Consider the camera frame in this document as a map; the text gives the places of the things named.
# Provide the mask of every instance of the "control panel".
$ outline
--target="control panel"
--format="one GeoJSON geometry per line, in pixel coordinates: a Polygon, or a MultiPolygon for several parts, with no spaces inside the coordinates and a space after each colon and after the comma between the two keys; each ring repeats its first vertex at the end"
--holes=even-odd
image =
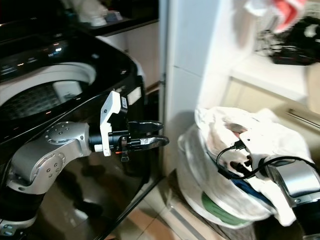
{"type": "Polygon", "coordinates": [[[57,58],[66,54],[67,49],[68,42],[61,40],[0,58],[0,83],[56,62],[57,58]]]}

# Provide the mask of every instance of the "white wall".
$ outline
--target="white wall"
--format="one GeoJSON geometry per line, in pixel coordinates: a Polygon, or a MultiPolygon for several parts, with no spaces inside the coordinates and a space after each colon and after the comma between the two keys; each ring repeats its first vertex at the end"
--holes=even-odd
{"type": "Polygon", "coordinates": [[[231,67],[251,53],[252,17],[244,0],[170,1],[164,174],[176,167],[177,140],[194,122],[199,104],[218,106],[231,67]]]}
{"type": "Polygon", "coordinates": [[[160,80],[158,31],[156,22],[126,32],[128,53],[141,64],[146,87],[160,80]]]}

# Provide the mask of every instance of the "tiled floor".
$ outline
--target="tiled floor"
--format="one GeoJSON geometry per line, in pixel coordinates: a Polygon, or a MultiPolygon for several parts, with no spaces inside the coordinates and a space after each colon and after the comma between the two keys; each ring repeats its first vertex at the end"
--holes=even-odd
{"type": "Polygon", "coordinates": [[[165,204],[169,192],[162,180],[114,230],[117,240],[224,240],[193,216],[178,200],[165,204]]]}

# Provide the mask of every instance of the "washing machine drum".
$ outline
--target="washing machine drum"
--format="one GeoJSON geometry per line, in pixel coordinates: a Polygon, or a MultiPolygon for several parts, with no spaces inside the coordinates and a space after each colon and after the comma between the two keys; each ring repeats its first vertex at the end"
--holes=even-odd
{"type": "Polygon", "coordinates": [[[8,121],[48,111],[85,91],[96,70],[82,62],[41,67],[0,83],[0,120],[8,121]]]}

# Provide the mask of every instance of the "washing machine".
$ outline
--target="washing machine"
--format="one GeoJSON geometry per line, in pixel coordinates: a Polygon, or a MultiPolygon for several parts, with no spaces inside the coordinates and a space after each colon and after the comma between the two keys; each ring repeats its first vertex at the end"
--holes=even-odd
{"type": "MultiPolygon", "coordinates": [[[[58,0],[1,0],[2,167],[54,123],[98,125],[111,90],[127,98],[128,120],[144,119],[143,78],[130,57],[73,27],[58,0]]],[[[148,153],[129,158],[92,153],[69,163],[45,195],[28,239],[103,239],[149,180],[148,153]]]]}

